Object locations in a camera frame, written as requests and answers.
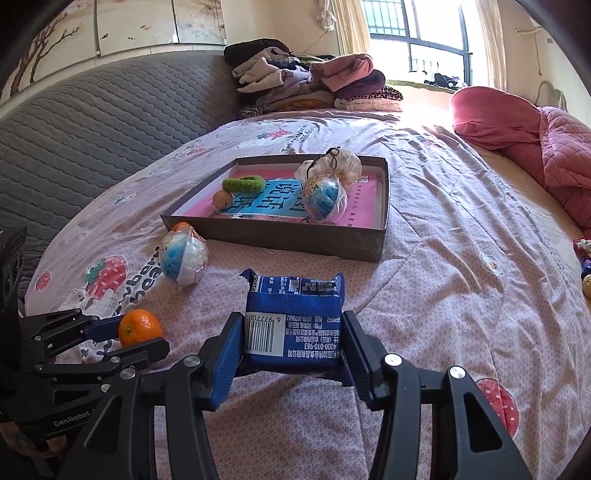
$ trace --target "leopard print fabric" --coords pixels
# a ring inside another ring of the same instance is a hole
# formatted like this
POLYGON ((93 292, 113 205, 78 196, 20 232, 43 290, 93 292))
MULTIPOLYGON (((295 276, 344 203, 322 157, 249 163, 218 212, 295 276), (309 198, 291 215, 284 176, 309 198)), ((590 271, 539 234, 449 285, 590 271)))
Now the leopard print fabric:
POLYGON ((388 100, 398 100, 398 101, 404 100, 404 98, 402 97, 402 93, 400 93, 395 88, 392 88, 390 85, 384 85, 377 92, 368 93, 367 95, 359 95, 357 97, 350 97, 350 98, 345 99, 345 102, 348 102, 351 100, 361 100, 361 99, 367 99, 367 100, 388 99, 388 100))

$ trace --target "stuffed toy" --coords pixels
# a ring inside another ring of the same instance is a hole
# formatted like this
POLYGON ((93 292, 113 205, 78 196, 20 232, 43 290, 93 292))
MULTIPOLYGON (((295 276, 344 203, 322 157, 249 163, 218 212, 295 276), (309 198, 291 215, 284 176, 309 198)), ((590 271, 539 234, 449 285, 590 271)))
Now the stuffed toy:
POLYGON ((579 238, 573 242, 574 251, 581 262, 581 280, 583 281, 583 294, 591 299, 591 240, 579 238))

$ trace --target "cardboard tray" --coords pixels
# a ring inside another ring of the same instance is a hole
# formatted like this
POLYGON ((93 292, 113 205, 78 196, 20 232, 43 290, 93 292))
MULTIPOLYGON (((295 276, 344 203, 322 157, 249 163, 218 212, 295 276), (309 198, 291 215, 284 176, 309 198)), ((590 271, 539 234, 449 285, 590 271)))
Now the cardboard tray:
POLYGON ((313 160, 323 154, 310 155, 266 155, 237 158, 220 168, 196 187, 178 199, 161 218, 168 230, 179 222, 190 223, 197 233, 205 239, 250 245, 277 250, 306 252, 318 255, 334 255, 350 260, 379 262, 384 250, 389 209, 388 164, 381 157, 359 156, 366 171, 379 172, 381 181, 381 212, 377 212, 378 228, 356 228, 338 225, 318 225, 313 223, 289 223, 272 220, 248 218, 207 218, 177 215, 195 195, 211 194, 221 188, 222 180, 229 177, 236 168, 253 166, 272 166, 292 164, 295 168, 306 160, 313 160))

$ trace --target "purple clothing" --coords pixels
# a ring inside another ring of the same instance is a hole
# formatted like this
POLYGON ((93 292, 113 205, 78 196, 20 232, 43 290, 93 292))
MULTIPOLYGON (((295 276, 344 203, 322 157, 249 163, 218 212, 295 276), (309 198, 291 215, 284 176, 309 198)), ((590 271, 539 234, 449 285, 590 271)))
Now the purple clothing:
POLYGON ((345 99, 375 93, 386 85, 386 77, 379 70, 374 70, 367 77, 356 80, 335 92, 337 98, 345 99))

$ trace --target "curtain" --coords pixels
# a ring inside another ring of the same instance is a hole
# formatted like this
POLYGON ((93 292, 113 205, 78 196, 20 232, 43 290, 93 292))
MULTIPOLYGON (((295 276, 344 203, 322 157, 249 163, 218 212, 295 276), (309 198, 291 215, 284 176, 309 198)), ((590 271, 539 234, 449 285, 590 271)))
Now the curtain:
POLYGON ((341 55, 370 53, 368 21, 362 0, 332 0, 341 55))
POLYGON ((507 90, 507 65, 501 12, 497 0, 475 0, 486 50, 489 86, 507 90))

